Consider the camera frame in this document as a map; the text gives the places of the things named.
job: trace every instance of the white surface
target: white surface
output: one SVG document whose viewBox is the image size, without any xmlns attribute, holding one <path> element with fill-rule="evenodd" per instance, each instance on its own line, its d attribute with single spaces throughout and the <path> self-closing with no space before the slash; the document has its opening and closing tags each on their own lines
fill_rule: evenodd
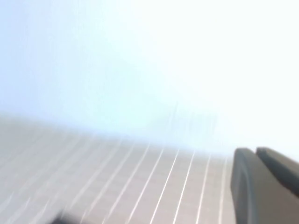
<svg viewBox="0 0 299 224">
<path fill-rule="evenodd" d="M 170 140 L 206 138 L 216 121 L 217 144 L 299 157 L 298 11 L 296 1 L 2 1 L 0 110 L 155 139 L 178 105 L 183 123 L 192 113 L 203 123 Z"/>
</svg>

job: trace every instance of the black object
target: black object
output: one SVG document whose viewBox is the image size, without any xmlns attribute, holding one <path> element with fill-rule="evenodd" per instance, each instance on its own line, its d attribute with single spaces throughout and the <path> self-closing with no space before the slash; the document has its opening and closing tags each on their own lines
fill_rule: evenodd
<svg viewBox="0 0 299 224">
<path fill-rule="evenodd" d="M 69 217 L 58 216 L 55 220 L 49 224 L 79 224 L 80 222 L 70 219 Z"/>
<path fill-rule="evenodd" d="M 237 224 L 298 224 L 297 174 L 299 164 L 274 150 L 236 149 L 231 192 Z"/>
</svg>

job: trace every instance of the white line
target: white line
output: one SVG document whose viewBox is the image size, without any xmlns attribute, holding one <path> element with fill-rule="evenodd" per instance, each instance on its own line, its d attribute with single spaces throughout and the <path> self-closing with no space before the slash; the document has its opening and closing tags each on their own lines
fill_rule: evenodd
<svg viewBox="0 0 299 224">
<path fill-rule="evenodd" d="M 43 173 L 50 169 L 51 166 L 57 164 L 59 160 L 61 160 L 68 152 L 70 152 L 80 141 L 80 139 L 75 141 L 75 144 L 72 144 L 71 147 L 68 146 L 67 150 L 62 150 L 57 156 L 54 157 L 54 159 L 50 160 L 42 169 L 40 169 L 35 175 L 31 176 L 30 179 L 28 179 L 23 186 L 20 188 L 19 193 L 21 194 L 26 189 L 28 189 L 38 178 L 43 175 Z"/>
<path fill-rule="evenodd" d="M 227 168 L 228 159 L 225 159 L 223 172 L 222 172 L 222 180 L 221 180 L 221 194 L 220 194 L 220 202 L 219 202 L 219 216 L 218 216 L 218 224 L 222 224 L 222 213 L 223 213 L 223 199 L 224 199 L 224 190 L 225 190 L 225 178 L 226 178 L 226 168 Z"/>
<path fill-rule="evenodd" d="M 103 221 L 102 221 L 102 224 L 104 224 L 108 219 L 109 217 L 111 216 L 111 214 L 113 213 L 115 207 L 117 206 L 119 200 L 121 199 L 122 195 L 124 194 L 124 192 L 126 191 L 128 185 L 130 184 L 130 182 L 132 181 L 135 173 L 137 172 L 137 170 L 139 169 L 140 165 L 142 164 L 146 154 L 148 153 L 149 151 L 149 148 L 150 148 L 150 144 L 147 146 L 146 150 L 144 151 L 141 159 L 139 160 L 138 164 L 136 165 L 135 169 L 133 170 L 133 172 L 131 173 L 131 176 L 128 178 L 127 182 L 125 183 L 124 187 L 122 188 L 121 192 L 119 193 L 117 199 L 115 200 L 114 204 L 112 205 L 110 211 L 108 212 L 108 214 L 104 217 Z"/>
<path fill-rule="evenodd" d="M 103 147 L 105 143 L 106 143 L 106 140 L 102 140 L 102 142 L 101 142 L 100 145 L 97 147 L 97 149 L 100 149 L 100 147 Z M 98 150 L 93 150 L 93 151 L 91 152 L 91 154 L 89 154 L 89 156 L 85 159 L 85 164 L 81 166 L 81 169 L 83 169 L 83 167 L 85 167 L 85 166 L 89 166 L 89 164 L 86 163 L 86 161 L 87 161 L 88 159 L 90 159 L 92 156 L 94 156 L 95 153 L 98 153 Z M 77 178 L 77 176 L 76 176 L 76 175 L 73 175 L 69 182 L 72 183 L 72 181 L 73 181 L 74 179 L 76 179 L 76 178 Z M 50 205 L 52 206 L 52 205 L 53 205 L 53 204 L 54 204 L 54 203 L 61 197 L 61 193 L 62 193 L 62 192 L 65 192 L 69 187 L 70 187 L 70 185 L 65 185 L 63 188 L 61 188 L 61 189 L 54 195 L 54 197 L 53 197 L 52 202 L 51 202 Z"/>
<path fill-rule="evenodd" d="M 171 175 L 171 172 L 172 172 L 172 169 L 173 169 L 173 167 L 174 167 L 174 164 L 175 164 L 175 162 L 176 162 L 176 160 L 177 160 L 178 153 L 179 153 L 179 149 L 178 149 L 178 151 L 177 151 L 176 157 L 174 158 L 174 161 L 173 161 L 172 166 L 171 166 L 171 168 L 170 168 L 169 174 L 168 174 L 168 176 L 167 176 L 166 182 L 165 182 L 165 184 L 164 184 L 163 190 L 162 190 L 162 192 L 161 192 L 161 194 L 160 194 L 158 203 L 157 203 L 157 205 L 156 205 L 156 207 L 155 207 L 155 211 L 154 211 L 154 213 L 153 213 L 153 216 L 151 217 L 151 220 L 150 220 L 149 224 L 152 224 L 152 222 L 154 221 L 154 217 L 155 217 L 155 215 L 156 215 L 157 209 L 158 209 L 158 207 L 159 207 L 160 201 L 161 201 L 162 196 L 163 196 L 163 193 L 164 193 L 164 191 L 165 191 L 167 182 L 168 182 L 169 177 L 170 177 L 170 175 Z"/>
<path fill-rule="evenodd" d="M 142 191 L 141 191 L 141 193 L 140 193 L 140 195 L 139 195 L 139 197 L 138 197 L 138 199 L 137 199 L 137 201 L 136 201 L 136 203 L 135 203 L 135 205 L 134 205 L 133 210 L 131 211 L 131 214 L 130 214 L 129 218 L 128 218 L 127 221 L 125 222 L 125 224 L 128 224 L 128 223 L 131 221 L 131 218 L 132 218 L 132 216 L 133 216 L 133 214 L 134 214 L 134 212 L 135 212 L 135 210 L 136 210 L 136 208 L 137 208 L 137 206 L 138 206 L 138 204 L 139 204 L 139 201 L 140 201 L 140 199 L 141 199 L 141 197 L 142 197 L 142 195 L 143 195 L 143 193 L 144 193 L 146 187 L 148 186 L 148 183 L 149 183 L 149 181 L 150 181 L 150 179 L 151 179 L 151 176 L 153 176 L 153 173 L 154 173 L 154 171 L 155 171 L 155 169 L 156 169 L 156 167 L 157 167 L 157 165 L 158 165 L 158 163 L 159 163 L 159 161 L 160 161 L 160 159 L 161 159 L 161 156 L 162 156 L 163 151 L 164 151 L 164 148 L 161 150 L 160 155 L 159 155 L 159 157 L 158 157 L 158 159 L 157 159 L 157 161 L 156 161 L 156 163 L 155 163 L 153 169 L 151 170 L 151 173 L 150 173 L 150 175 L 149 175 L 149 177 L 148 177 L 148 179 L 147 179 L 147 181 L 146 181 L 146 183 L 145 183 L 145 185 L 144 185 L 144 187 L 143 187 L 143 189 L 142 189 Z"/>
<path fill-rule="evenodd" d="M 30 221 L 29 224 L 35 224 L 37 223 L 41 217 L 43 216 L 43 214 L 45 213 L 47 207 L 48 207 L 49 201 L 47 201 L 46 205 L 44 206 L 44 208 Z"/>
<path fill-rule="evenodd" d="M 3 212 L 4 209 L 7 208 L 9 205 L 11 199 L 13 198 L 14 194 L 12 193 L 8 199 L 6 199 L 1 205 L 0 205 L 0 213 Z"/>
<path fill-rule="evenodd" d="M 202 199 L 204 198 L 205 187 L 206 187 L 206 178 L 207 178 L 207 173 L 208 173 L 208 170 L 209 170 L 210 160 L 211 160 L 211 154 L 209 155 L 209 158 L 208 158 L 207 163 L 206 163 L 205 176 L 204 176 L 204 180 L 203 180 L 203 183 L 202 183 L 201 194 L 200 194 L 200 199 L 199 199 L 199 206 L 198 206 L 198 211 L 197 211 L 197 217 L 196 217 L 195 224 L 198 224 L 199 217 L 200 217 Z"/>
<path fill-rule="evenodd" d="M 83 186 L 83 188 L 79 191 L 79 193 L 75 196 L 75 198 L 72 200 L 70 209 L 75 205 L 75 203 L 80 199 L 80 197 L 85 193 L 85 191 L 89 188 L 89 186 L 92 184 L 92 182 L 97 178 L 97 176 L 102 172 L 102 170 L 105 168 L 105 166 L 110 162 L 110 160 L 115 156 L 117 151 L 119 150 L 123 138 L 120 140 L 117 147 L 114 148 L 113 151 L 108 155 L 106 160 L 100 165 L 99 168 L 97 168 L 96 172 L 93 173 L 93 175 L 89 178 L 89 180 L 86 182 L 86 184 Z"/>
<path fill-rule="evenodd" d="M 191 169 L 191 165 L 192 165 L 192 162 L 193 162 L 194 154 L 195 154 L 195 150 L 193 151 L 192 158 L 190 160 L 190 164 L 189 164 L 189 167 L 188 167 L 188 171 L 187 171 L 187 175 L 186 175 L 186 178 L 185 178 L 185 182 L 184 182 L 184 186 L 183 186 L 183 189 L 182 189 L 182 193 L 181 193 L 181 196 L 180 196 L 179 201 L 178 201 L 178 206 L 177 206 L 176 214 L 174 215 L 174 219 L 173 219 L 173 222 L 172 222 L 173 224 L 175 224 L 176 220 L 177 220 L 178 210 L 179 210 L 179 207 L 180 207 L 181 202 L 182 202 L 182 198 L 183 198 L 184 190 L 185 190 L 186 183 L 187 183 L 187 180 L 188 180 L 188 176 L 189 176 L 189 173 L 190 173 L 190 169 Z"/>
<path fill-rule="evenodd" d="M 98 203 L 98 201 L 100 200 L 100 198 L 103 196 L 103 194 L 105 193 L 105 191 L 107 190 L 107 188 L 111 184 L 112 180 L 116 177 L 116 175 L 121 170 L 121 168 L 123 167 L 123 165 L 125 164 L 125 162 L 128 160 L 128 158 L 130 157 L 130 155 L 133 152 L 134 146 L 135 146 L 135 143 L 132 145 L 132 147 L 130 148 L 130 150 L 126 153 L 125 157 L 118 164 L 118 166 L 116 167 L 115 171 L 111 174 L 110 178 L 107 180 L 107 182 L 105 183 L 105 185 L 102 187 L 101 191 L 99 192 L 99 194 L 96 196 L 96 198 L 94 199 L 94 201 L 90 205 L 90 208 L 89 208 L 87 214 L 91 213 L 91 211 L 93 210 L 93 208 L 96 206 L 96 204 Z"/>
<path fill-rule="evenodd" d="M 15 220 L 17 220 L 17 219 L 21 216 L 21 214 L 23 214 L 23 212 L 26 210 L 26 208 L 27 208 L 27 206 L 28 206 L 30 200 L 31 200 L 31 198 L 29 198 L 29 199 L 25 202 L 25 204 L 24 204 L 22 207 L 20 207 L 20 208 L 14 213 L 14 215 L 11 216 L 11 217 L 5 222 L 5 224 L 11 224 L 11 223 L 13 223 Z"/>
</svg>

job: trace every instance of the gray surface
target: gray surface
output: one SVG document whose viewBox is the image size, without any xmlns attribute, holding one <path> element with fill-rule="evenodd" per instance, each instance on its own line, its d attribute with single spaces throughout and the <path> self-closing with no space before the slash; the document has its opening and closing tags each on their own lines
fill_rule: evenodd
<svg viewBox="0 0 299 224">
<path fill-rule="evenodd" d="M 233 224 L 232 162 L 38 124 L 0 123 L 0 222 Z"/>
</svg>

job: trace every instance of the white wall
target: white wall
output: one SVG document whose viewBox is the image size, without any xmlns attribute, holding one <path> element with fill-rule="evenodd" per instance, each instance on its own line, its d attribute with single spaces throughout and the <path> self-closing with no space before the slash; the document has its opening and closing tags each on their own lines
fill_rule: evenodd
<svg viewBox="0 0 299 224">
<path fill-rule="evenodd" d="M 3 1 L 0 109 L 161 136 L 178 105 L 170 138 L 296 155 L 298 21 L 282 1 Z"/>
</svg>

